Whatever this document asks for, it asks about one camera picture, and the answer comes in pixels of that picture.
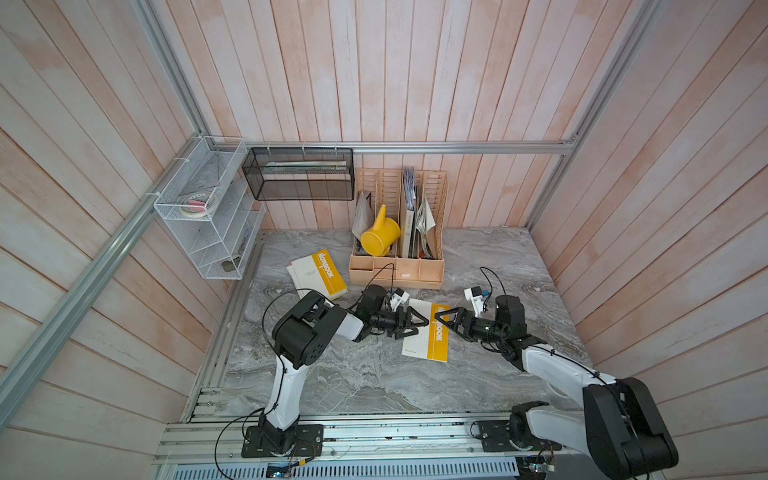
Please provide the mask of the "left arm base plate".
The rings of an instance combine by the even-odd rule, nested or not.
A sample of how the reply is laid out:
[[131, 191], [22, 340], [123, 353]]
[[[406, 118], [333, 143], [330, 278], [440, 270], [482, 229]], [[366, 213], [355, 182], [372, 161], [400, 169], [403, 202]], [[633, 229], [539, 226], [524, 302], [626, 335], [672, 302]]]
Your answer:
[[250, 426], [241, 449], [243, 458], [317, 457], [322, 454], [321, 424], [290, 426], [280, 430], [271, 424]]

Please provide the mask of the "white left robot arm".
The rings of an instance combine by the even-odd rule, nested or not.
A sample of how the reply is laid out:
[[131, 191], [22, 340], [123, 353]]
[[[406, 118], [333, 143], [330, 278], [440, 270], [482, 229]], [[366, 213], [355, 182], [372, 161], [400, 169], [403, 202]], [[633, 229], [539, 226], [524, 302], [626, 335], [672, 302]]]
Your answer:
[[430, 318], [406, 301], [393, 305], [390, 291], [380, 285], [367, 286], [347, 308], [308, 289], [272, 330], [276, 377], [270, 400], [260, 414], [259, 428], [274, 437], [285, 436], [294, 428], [309, 367], [334, 337], [360, 343], [378, 333], [401, 340], [429, 325]]

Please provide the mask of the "cream lined notebook with holes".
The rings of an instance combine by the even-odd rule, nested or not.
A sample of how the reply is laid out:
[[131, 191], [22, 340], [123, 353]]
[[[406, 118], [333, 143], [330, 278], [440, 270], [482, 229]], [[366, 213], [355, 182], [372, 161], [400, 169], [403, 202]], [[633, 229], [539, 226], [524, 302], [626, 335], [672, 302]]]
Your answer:
[[406, 337], [403, 340], [401, 354], [407, 357], [446, 363], [450, 331], [437, 321], [434, 315], [449, 310], [450, 306], [418, 299], [410, 300], [409, 306], [425, 316], [430, 324], [426, 327], [419, 327], [417, 335]]

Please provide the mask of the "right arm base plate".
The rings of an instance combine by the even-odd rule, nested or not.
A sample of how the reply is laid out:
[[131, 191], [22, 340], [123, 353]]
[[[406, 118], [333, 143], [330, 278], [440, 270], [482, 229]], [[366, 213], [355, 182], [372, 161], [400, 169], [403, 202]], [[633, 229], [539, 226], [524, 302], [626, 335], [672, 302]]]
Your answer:
[[560, 451], [562, 445], [535, 437], [524, 420], [480, 420], [470, 425], [470, 434], [480, 440], [486, 453]]

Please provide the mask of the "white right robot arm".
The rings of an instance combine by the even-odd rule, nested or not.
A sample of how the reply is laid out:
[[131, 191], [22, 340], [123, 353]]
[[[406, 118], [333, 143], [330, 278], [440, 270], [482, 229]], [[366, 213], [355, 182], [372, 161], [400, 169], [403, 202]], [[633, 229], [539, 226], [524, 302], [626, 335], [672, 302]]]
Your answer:
[[648, 387], [634, 377], [594, 370], [529, 334], [519, 298], [498, 296], [492, 320], [463, 307], [435, 318], [463, 340], [488, 346], [578, 405], [564, 411], [530, 401], [512, 408], [506, 427], [482, 421], [479, 433], [485, 450], [536, 453], [559, 444], [589, 456], [610, 479], [634, 479], [678, 464], [677, 447]]

